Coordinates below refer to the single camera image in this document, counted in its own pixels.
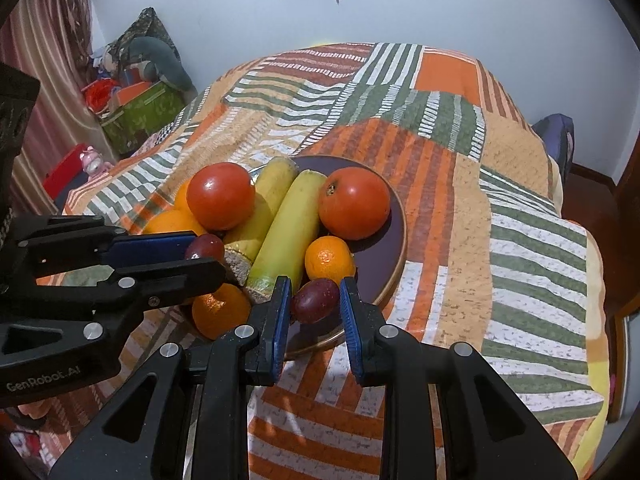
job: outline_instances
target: orange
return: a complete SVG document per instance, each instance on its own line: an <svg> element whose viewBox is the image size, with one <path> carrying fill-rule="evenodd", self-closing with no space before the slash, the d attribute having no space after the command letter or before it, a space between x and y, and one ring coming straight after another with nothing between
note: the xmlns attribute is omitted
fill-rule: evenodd
<svg viewBox="0 0 640 480"><path fill-rule="evenodd" d="M379 231L391 212L389 186L366 168L335 170L318 197L318 214L332 235L363 240Z"/></svg>
<svg viewBox="0 0 640 480"><path fill-rule="evenodd" d="M311 242L305 253L306 275L310 280L329 278L340 285L345 276L355 276L353 254L344 240L322 236Z"/></svg>
<svg viewBox="0 0 640 480"><path fill-rule="evenodd" d="M189 205L187 204L187 188L190 182L191 179L183 183L178 189L178 193L175 194L174 209L191 213L191 209L189 209Z"/></svg>
<svg viewBox="0 0 640 480"><path fill-rule="evenodd" d="M223 283L213 294L198 296L193 300L191 315L200 333L215 339L246 323L250 310L251 303L242 290L230 283Z"/></svg>
<svg viewBox="0 0 640 480"><path fill-rule="evenodd" d="M142 234L153 235L175 231L193 231L198 236L207 232L189 212L169 209L154 216L142 230Z"/></svg>

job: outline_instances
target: storage box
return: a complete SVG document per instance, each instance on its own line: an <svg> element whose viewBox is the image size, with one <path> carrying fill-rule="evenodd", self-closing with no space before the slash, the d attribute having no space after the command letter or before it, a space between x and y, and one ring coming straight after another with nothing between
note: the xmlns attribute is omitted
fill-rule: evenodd
<svg viewBox="0 0 640 480"><path fill-rule="evenodd" d="M114 151L124 158L173 121L182 108L180 92L160 81L101 120L100 126Z"/></svg>
<svg viewBox="0 0 640 480"><path fill-rule="evenodd" d="M151 83L149 81L143 81L121 88L113 95L112 98L115 101L115 108L124 106L132 99L135 99L139 95L142 95L149 88L151 88Z"/></svg>

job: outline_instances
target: striped blanket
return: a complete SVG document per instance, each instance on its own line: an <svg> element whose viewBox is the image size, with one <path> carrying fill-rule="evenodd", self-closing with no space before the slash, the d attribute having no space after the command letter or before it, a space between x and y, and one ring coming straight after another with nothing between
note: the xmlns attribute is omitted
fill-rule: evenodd
<svg viewBox="0 0 640 480"><path fill-rule="evenodd" d="M222 160L255 168L325 153L384 175L408 225L388 322L423 342L471 343L588 474L609 395L602 262L590 234L560 218L558 168L478 60L393 43L266 57L222 76L144 149L73 191L66 212L137 234L180 184ZM119 376L55 400L42 432L48 459L161 344L196 338L176 308L148 312ZM252 478L377 478L383 412L383 389L356 384L344 345L286 363L277 386L249 402ZM437 413L434 426L442 478Z"/></svg>

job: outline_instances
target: curtain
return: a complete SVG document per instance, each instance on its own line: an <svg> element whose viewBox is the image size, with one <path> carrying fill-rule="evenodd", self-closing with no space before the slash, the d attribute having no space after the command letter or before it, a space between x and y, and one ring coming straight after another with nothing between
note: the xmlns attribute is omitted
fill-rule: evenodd
<svg viewBox="0 0 640 480"><path fill-rule="evenodd" d="M0 28L0 60L41 83L12 174L19 212L56 211L41 183L77 144L91 144L115 160L80 91L92 75L90 20L88 0L20 0Z"/></svg>

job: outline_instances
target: red grape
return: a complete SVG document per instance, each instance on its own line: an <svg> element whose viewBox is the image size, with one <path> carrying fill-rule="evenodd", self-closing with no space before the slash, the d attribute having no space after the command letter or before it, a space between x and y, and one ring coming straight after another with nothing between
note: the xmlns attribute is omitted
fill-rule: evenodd
<svg viewBox="0 0 640 480"><path fill-rule="evenodd" d="M225 259L225 245L222 243L222 240L216 235L208 233L198 236L189 244L189 247L187 247L184 253L185 260L207 257L211 257L219 262Z"/></svg>
<svg viewBox="0 0 640 480"><path fill-rule="evenodd" d="M306 283L291 301L291 315L300 323L316 323L331 314L340 303L340 289L334 280L318 278Z"/></svg>

